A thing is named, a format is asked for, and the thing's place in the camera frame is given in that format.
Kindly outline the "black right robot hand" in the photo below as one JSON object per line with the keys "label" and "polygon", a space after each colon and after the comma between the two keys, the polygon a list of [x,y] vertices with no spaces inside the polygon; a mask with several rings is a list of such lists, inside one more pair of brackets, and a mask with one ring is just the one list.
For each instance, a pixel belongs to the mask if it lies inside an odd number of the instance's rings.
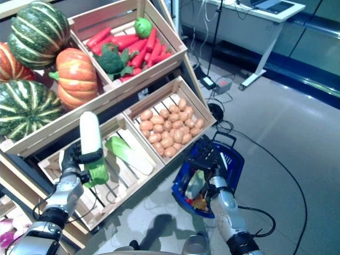
{"label": "black right robot hand", "polygon": [[215,176],[226,178],[227,168],[223,157],[214,142],[206,135],[195,142],[193,152],[186,156],[185,161],[196,169],[202,170],[206,181]]}

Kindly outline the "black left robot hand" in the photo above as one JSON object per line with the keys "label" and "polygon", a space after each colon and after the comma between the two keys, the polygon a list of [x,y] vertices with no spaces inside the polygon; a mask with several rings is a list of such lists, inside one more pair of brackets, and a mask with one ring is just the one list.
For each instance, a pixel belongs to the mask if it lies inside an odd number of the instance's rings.
{"label": "black left robot hand", "polygon": [[62,174],[65,174],[66,172],[79,173],[80,164],[93,163],[101,159],[102,156],[102,148],[96,149],[94,152],[82,154],[81,142],[77,141],[64,150],[60,163]]}

